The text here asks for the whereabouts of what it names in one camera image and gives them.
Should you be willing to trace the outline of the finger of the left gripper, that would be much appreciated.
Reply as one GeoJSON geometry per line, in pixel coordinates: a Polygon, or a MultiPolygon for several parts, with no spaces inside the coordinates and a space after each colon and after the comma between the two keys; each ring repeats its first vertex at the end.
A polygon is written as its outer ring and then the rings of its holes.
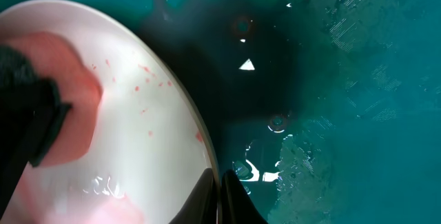
{"type": "Polygon", "coordinates": [[[1,214],[27,164],[41,164],[62,127],[56,83],[41,79],[1,90],[1,214]]]}

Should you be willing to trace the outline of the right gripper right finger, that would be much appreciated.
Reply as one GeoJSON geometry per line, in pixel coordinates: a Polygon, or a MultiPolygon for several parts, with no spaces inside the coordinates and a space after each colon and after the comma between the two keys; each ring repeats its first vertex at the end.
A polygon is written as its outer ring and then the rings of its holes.
{"type": "Polygon", "coordinates": [[[222,224],[268,224],[259,214],[242,183],[233,170],[222,176],[221,189],[222,224]]]}

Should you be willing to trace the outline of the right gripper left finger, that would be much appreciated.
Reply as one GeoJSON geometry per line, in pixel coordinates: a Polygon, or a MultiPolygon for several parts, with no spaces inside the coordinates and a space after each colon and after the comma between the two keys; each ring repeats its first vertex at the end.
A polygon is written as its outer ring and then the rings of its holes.
{"type": "Polygon", "coordinates": [[[207,168],[170,224],[215,224],[218,203],[216,190],[214,173],[207,168]]]}

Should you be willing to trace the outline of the green sponge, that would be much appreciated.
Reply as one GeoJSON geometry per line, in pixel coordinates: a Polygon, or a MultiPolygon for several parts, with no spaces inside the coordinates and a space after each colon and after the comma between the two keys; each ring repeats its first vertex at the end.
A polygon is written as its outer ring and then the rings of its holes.
{"type": "Polygon", "coordinates": [[[39,166],[55,143],[71,108],[71,103],[61,100],[54,79],[40,77],[22,53],[1,46],[1,140],[8,148],[18,147],[19,139],[31,122],[36,121],[38,110],[49,109],[52,113],[49,123],[37,123],[43,136],[37,139],[36,150],[28,159],[32,166],[39,166]]]}

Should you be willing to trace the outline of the white plate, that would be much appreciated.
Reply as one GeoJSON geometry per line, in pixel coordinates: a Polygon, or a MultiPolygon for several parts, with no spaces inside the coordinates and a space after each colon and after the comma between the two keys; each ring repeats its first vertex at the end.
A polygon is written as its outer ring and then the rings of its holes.
{"type": "Polygon", "coordinates": [[[166,65],[91,7],[31,0],[1,13],[1,38],[56,74],[75,102],[39,167],[27,166],[4,223],[169,223],[216,158],[166,65]]]}

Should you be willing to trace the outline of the teal plastic tray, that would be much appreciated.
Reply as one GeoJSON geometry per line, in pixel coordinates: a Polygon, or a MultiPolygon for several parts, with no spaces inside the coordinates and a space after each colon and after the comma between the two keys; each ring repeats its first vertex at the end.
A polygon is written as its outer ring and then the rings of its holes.
{"type": "Polygon", "coordinates": [[[440,222],[440,0],[71,1],[164,60],[269,223],[440,222]]]}

